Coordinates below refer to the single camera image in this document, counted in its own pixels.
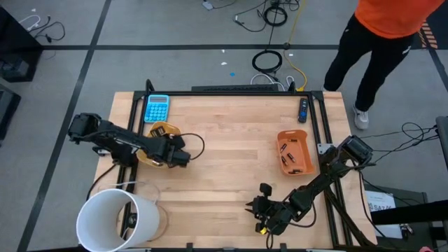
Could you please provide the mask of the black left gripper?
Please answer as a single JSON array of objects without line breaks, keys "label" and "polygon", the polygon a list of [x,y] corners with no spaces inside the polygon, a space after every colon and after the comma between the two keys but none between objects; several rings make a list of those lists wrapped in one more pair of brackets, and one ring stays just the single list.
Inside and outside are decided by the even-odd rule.
[{"label": "black left gripper", "polygon": [[[159,129],[153,129],[150,133],[153,137],[158,137],[159,133],[165,134],[164,127]],[[191,154],[182,150],[186,146],[185,141],[181,136],[166,136],[166,143],[164,146],[164,152],[162,160],[168,165],[168,167],[186,167],[190,161]]]}]

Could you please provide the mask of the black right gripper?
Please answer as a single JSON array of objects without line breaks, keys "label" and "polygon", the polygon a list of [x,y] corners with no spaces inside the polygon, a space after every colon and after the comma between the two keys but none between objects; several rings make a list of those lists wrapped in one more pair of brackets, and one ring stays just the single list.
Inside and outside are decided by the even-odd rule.
[{"label": "black right gripper", "polygon": [[257,196],[253,201],[246,203],[252,209],[244,209],[259,220],[255,224],[255,231],[260,234],[282,234],[290,223],[293,212],[288,208],[287,202],[276,202],[264,196]]}]

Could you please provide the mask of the yellow plastic bin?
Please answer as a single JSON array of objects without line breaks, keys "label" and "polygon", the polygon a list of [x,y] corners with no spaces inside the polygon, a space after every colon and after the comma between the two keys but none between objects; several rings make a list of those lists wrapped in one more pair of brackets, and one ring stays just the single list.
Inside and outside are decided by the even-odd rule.
[{"label": "yellow plastic bin", "polygon": [[[155,129],[159,129],[160,127],[164,127],[164,130],[166,133],[161,135],[158,131],[159,137],[168,137],[171,135],[179,135],[181,133],[179,128],[169,124],[168,122],[155,122],[153,124],[153,126],[151,127],[149,133],[146,134],[146,137],[149,137],[149,138],[153,137],[151,135],[151,131],[155,130]],[[148,158],[147,155],[142,150],[138,150],[136,152],[136,157],[137,157],[138,161],[140,161],[140,163],[148,165],[149,167],[159,168],[159,169],[169,169],[169,168],[174,167],[171,164],[167,164],[165,162],[154,161],[154,160]]]}]

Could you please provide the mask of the blue calculator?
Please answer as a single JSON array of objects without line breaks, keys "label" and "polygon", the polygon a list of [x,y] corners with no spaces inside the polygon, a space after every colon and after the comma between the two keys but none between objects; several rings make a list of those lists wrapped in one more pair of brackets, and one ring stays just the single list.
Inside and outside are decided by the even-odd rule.
[{"label": "blue calculator", "polygon": [[169,96],[150,94],[144,114],[145,123],[167,122],[169,113]]}]

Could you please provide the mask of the orange plastic bin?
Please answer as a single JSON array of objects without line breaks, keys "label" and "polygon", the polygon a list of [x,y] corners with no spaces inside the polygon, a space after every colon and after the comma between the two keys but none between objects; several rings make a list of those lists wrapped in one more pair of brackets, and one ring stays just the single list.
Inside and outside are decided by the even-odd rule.
[{"label": "orange plastic bin", "polygon": [[[289,142],[288,139],[297,139],[298,142]],[[283,144],[287,144],[285,150],[280,152],[280,148]],[[277,134],[277,147],[279,160],[281,164],[281,171],[287,176],[299,176],[305,174],[313,174],[315,172],[315,166],[312,163],[311,155],[309,153],[307,145],[307,133],[304,130],[286,130]],[[296,162],[292,162],[287,156],[287,153],[291,153]],[[285,166],[281,161],[281,156],[284,156],[288,166]],[[301,169],[302,173],[289,174],[294,169]]]}]

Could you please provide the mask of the clear round lamp base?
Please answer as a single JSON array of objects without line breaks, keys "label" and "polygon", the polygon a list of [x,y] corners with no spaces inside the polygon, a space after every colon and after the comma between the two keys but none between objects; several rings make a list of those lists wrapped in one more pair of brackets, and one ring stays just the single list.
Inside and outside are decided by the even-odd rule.
[{"label": "clear round lamp base", "polygon": [[[161,189],[159,189],[154,182],[147,182],[147,181],[127,181],[123,183],[119,183],[119,186],[125,186],[126,190],[131,190],[132,186],[149,186],[155,191],[155,196],[152,199],[152,202],[157,207],[157,210],[160,214],[160,225],[157,229],[157,232],[155,235],[149,239],[150,242],[154,242],[157,239],[161,238],[162,235],[165,234],[167,231],[167,228],[169,226],[169,214],[167,210],[159,205],[159,200],[161,198]],[[135,206],[132,206],[132,203],[129,203],[125,206],[125,218],[123,223],[123,230],[120,232],[121,237],[123,239],[127,239],[130,235],[133,234],[135,227],[137,226],[137,219],[138,214],[137,212],[132,212],[132,208],[135,208]]]}]

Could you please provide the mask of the black remote control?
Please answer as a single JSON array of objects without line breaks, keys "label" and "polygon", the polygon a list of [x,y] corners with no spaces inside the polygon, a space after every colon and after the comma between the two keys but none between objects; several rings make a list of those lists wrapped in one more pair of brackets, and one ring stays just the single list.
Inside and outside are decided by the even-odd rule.
[{"label": "black remote control", "polygon": [[301,98],[297,117],[299,123],[306,123],[307,121],[308,104],[308,99]]}]

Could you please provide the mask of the white paper sheet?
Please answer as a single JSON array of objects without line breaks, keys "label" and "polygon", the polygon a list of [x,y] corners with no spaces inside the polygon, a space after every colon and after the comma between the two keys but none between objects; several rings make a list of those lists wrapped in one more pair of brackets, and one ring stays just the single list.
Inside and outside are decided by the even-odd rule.
[{"label": "white paper sheet", "polygon": [[[394,198],[384,192],[375,192],[367,190],[367,203],[371,213],[396,208]],[[399,224],[376,225],[376,228],[386,237],[392,239],[402,239],[402,231]]]}]

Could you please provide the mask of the black equipment box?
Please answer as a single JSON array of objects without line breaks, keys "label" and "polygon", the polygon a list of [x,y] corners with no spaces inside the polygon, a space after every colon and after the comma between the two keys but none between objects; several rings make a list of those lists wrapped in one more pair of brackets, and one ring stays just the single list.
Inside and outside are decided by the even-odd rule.
[{"label": "black equipment box", "polygon": [[20,100],[20,95],[0,88],[0,142],[5,139]]}]

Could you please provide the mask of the black side table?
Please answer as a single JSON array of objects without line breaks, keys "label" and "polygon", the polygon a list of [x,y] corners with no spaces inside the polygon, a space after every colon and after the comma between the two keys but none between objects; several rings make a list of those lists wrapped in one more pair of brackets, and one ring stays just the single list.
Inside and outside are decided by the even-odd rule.
[{"label": "black side table", "polygon": [[[419,250],[427,246],[434,252],[448,252],[448,199],[429,202],[424,192],[412,192],[394,188],[381,188],[364,183],[365,191],[390,194],[396,208],[370,212],[370,220],[374,225],[380,243],[389,243],[395,249]],[[386,238],[376,225],[409,224],[414,235],[402,230],[402,239]]]}]

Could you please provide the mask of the black cabinet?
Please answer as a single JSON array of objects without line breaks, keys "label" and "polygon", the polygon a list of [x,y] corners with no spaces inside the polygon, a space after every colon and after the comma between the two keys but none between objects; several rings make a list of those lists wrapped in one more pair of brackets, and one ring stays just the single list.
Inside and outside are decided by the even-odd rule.
[{"label": "black cabinet", "polygon": [[43,46],[0,6],[0,77],[9,83],[34,78]]}]

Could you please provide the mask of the person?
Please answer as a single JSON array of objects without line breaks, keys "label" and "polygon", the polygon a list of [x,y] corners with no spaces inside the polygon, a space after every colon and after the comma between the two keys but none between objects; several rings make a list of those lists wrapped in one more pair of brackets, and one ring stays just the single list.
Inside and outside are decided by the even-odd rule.
[{"label": "person", "polygon": [[368,128],[368,111],[380,87],[409,54],[424,21],[445,1],[358,0],[323,84],[325,91],[338,90],[350,68],[366,53],[371,54],[353,104],[358,129]]}]

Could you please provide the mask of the black metal table frame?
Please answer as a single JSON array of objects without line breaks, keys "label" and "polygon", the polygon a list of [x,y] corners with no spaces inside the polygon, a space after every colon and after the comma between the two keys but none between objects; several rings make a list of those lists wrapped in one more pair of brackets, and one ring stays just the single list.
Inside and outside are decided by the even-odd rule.
[{"label": "black metal table frame", "polygon": [[244,210],[261,183],[282,200],[314,174],[287,176],[280,168],[277,134],[304,130],[313,164],[316,142],[338,144],[351,134],[342,95],[326,92],[314,100],[306,123],[298,122],[300,95],[289,92],[171,92],[169,122],[181,130],[193,160],[185,168],[141,164],[136,181],[161,189],[159,205],[169,214],[161,238],[147,241],[152,251],[265,248],[265,236]]}]

